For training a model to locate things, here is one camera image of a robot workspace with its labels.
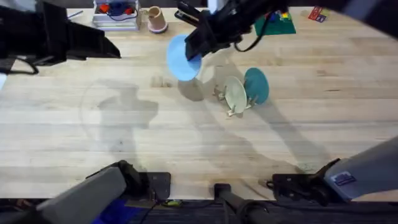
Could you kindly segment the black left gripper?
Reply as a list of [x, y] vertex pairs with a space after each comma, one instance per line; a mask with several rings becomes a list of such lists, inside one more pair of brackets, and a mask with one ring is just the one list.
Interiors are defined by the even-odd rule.
[[[86, 60], [94, 48], [81, 32], [90, 31], [68, 19], [60, 6], [35, 6], [21, 11], [1, 6], [1, 58], [26, 56], [31, 61]], [[119, 49], [97, 30], [92, 42], [99, 58], [121, 58]]]

